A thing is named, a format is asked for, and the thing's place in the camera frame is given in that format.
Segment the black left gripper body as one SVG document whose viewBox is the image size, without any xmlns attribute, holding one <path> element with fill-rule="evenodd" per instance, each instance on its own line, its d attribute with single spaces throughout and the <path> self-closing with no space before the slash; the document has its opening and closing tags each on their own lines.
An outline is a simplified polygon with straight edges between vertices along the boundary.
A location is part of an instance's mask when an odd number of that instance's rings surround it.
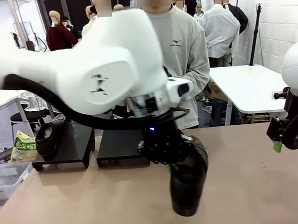
<svg viewBox="0 0 298 224">
<path fill-rule="evenodd" d="M 185 158 L 181 134 L 175 121 L 151 125 L 142 130 L 137 152 L 156 164 L 176 164 Z"/>
</svg>

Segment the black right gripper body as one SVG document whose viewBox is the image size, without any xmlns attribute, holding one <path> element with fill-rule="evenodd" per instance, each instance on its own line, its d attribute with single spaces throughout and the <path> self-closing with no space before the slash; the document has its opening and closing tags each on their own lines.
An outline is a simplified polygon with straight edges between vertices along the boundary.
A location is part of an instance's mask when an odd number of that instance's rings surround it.
<svg viewBox="0 0 298 224">
<path fill-rule="evenodd" d="M 289 143 L 288 137 L 284 136 L 288 123 L 289 120 L 286 118 L 273 116 L 266 132 L 268 138 L 274 143 Z"/>
</svg>

